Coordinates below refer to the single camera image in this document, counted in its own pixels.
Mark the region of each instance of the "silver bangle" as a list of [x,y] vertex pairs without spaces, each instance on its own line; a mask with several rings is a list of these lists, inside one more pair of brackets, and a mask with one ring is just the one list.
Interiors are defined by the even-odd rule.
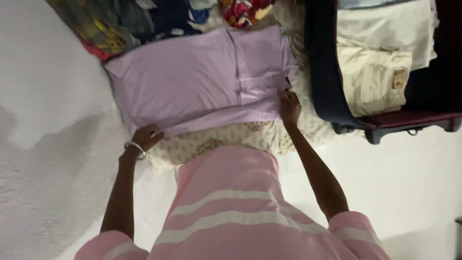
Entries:
[[138,148],[138,150],[141,151],[141,157],[138,157],[138,160],[141,161],[143,160],[144,158],[146,158],[146,152],[143,150],[143,148],[141,148],[141,146],[139,146],[139,144],[133,142],[133,141],[128,141],[128,142],[125,142],[125,144],[123,145],[125,147],[125,150],[127,150],[128,146],[129,145],[133,145],[135,146],[136,148]]

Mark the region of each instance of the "pink striped shirt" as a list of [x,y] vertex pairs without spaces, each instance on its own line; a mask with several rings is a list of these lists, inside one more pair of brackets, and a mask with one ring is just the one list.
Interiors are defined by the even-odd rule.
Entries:
[[223,146],[178,174],[151,253],[109,231],[87,242],[75,260],[389,260],[365,215],[340,213],[325,229],[286,202],[270,154]]

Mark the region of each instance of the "white stripe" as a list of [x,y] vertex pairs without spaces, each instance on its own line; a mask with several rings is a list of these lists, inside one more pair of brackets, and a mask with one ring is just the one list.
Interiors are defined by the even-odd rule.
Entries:
[[374,232],[360,230],[355,228],[344,228],[340,229],[335,233],[335,236],[340,241],[348,241],[348,240],[361,240],[365,241],[374,245],[377,245],[381,248],[382,242],[380,242],[379,238]]
[[103,260],[113,260],[116,257],[118,257],[119,255],[124,254],[124,253],[129,252],[129,251],[131,251],[133,253],[146,253],[146,254],[148,254],[148,252],[146,250],[137,247],[135,244],[133,244],[132,241],[127,241],[127,242],[125,242],[123,244],[118,245],[117,247],[115,247],[114,249],[109,251],[107,254],[105,254],[103,256]]
[[[189,214],[191,212],[196,211],[198,208],[202,207],[207,202],[210,202],[210,201],[216,200],[216,199],[222,199],[222,198],[269,199],[269,200],[272,200],[272,201],[278,203],[276,198],[270,192],[221,190],[221,191],[212,192],[212,193],[208,194],[207,196],[205,196],[204,198],[202,198],[201,200],[199,200],[199,201],[197,201],[197,202],[195,202],[193,204],[177,206],[173,210],[173,212],[171,213],[171,216]],[[286,213],[289,213],[289,214],[301,213],[300,210],[298,210],[298,209],[296,209],[294,207],[284,207],[284,206],[280,206],[280,211],[286,212]]]
[[258,225],[265,223],[281,224],[312,234],[328,232],[324,227],[317,223],[301,224],[283,216],[280,212],[277,211],[260,211],[257,213],[226,211],[215,214],[213,216],[203,217],[183,230],[164,230],[160,233],[155,244],[180,243],[186,240],[196,231],[211,229],[223,224]]

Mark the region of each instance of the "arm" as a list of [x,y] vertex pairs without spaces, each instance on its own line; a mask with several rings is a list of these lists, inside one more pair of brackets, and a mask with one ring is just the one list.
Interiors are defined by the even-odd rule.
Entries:
[[[155,125],[143,127],[135,132],[132,141],[147,151],[164,137],[163,133],[151,137],[157,130],[158,127]],[[140,150],[129,145],[125,153],[119,158],[119,172],[109,197],[100,233],[117,230],[133,240],[133,180],[135,164],[140,154]]]
[[335,176],[297,127],[298,117],[302,109],[297,95],[293,92],[283,92],[280,99],[284,126],[303,163],[316,201],[329,221],[336,214],[348,211],[345,194]]

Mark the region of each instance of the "open suitcase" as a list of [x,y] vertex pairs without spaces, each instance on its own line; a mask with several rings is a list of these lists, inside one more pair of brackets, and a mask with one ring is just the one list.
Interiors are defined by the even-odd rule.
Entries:
[[355,118],[347,105],[337,61],[338,0],[306,0],[305,48],[310,57],[312,97],[318,116],[332,123],[337,134],[364,130],[369,143],[379,144],[388,133],[416,135],[437,125],[457,131],[462,122],[462,35],[458,20],[462,5],[456,0],[437,2],[440,26],[435,31],[438,58],[430,67],[412,71],[401,111]]

